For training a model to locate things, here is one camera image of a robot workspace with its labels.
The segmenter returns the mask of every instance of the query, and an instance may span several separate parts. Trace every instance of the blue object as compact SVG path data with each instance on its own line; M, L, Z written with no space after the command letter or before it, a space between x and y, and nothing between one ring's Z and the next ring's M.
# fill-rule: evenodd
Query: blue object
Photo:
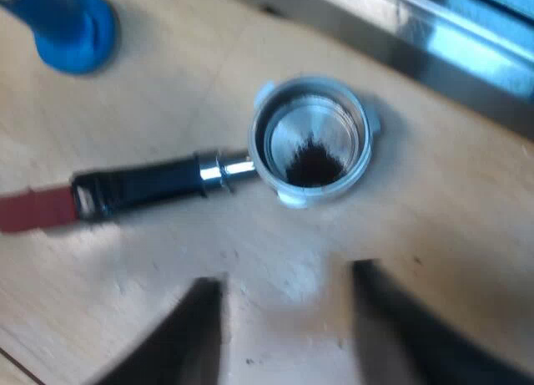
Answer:
M113 51L115 19L105 0L12 0L0 5L33 30L41 59L57 70L92 72Z

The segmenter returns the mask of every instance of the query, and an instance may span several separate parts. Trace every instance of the portafilter basket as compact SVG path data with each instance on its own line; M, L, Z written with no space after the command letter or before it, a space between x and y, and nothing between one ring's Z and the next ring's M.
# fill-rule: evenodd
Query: portafilter basket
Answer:
M304 208L330 200L363 175L380 121L349 87L302 77L260 94L249 154L285 205Z

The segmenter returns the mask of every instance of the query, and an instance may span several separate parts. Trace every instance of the coffee grounds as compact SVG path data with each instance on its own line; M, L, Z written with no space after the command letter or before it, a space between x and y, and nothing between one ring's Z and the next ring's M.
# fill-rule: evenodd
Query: coffee grounds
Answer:
M342 171L341 162L330 155L323 144L309 137L293 156L285 174L292 185L321 187L334 182Z

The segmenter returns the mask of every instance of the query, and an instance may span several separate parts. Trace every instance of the wooden countertop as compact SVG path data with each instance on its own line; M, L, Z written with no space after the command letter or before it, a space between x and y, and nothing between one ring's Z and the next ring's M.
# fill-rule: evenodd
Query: wooden countertop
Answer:
M121 47L82 78L44 66L3 13L0 191L245 147L258 89L303 73L374 94L383 134L354 190L313 210L284 208L256 180L103 225L0 236L0 347L45 383L86 382L193 278L227 274L221 383L359 383L346 262L380 257L447 321L534 373L532 143L235 0L112 1Z

